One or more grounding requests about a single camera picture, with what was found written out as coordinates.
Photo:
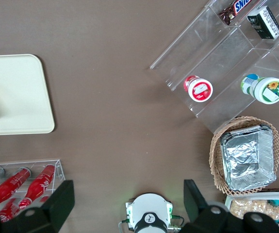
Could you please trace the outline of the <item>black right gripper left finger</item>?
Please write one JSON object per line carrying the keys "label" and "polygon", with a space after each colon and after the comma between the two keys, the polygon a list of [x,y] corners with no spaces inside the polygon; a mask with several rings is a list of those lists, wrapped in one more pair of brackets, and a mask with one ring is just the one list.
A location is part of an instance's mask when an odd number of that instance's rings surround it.
{"label": "black right gripper left finger", "polygon": [[73,207],[74,182],[66,180],[40,207],[25,209],[4,223],[0,218],[0,233],[57,233]]}

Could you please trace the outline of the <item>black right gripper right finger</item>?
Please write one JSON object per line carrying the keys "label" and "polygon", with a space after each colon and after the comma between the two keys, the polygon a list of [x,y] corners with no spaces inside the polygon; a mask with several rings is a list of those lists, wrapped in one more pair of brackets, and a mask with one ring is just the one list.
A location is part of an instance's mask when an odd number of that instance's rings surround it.
{"label": "black right gripper right finger", "polygon": [[279,233],[279,226],[266,214],[248,212],[239,219],[220,206],[209,205],[192,179],[183,182],[183,202],[190,222],[181,233]]}

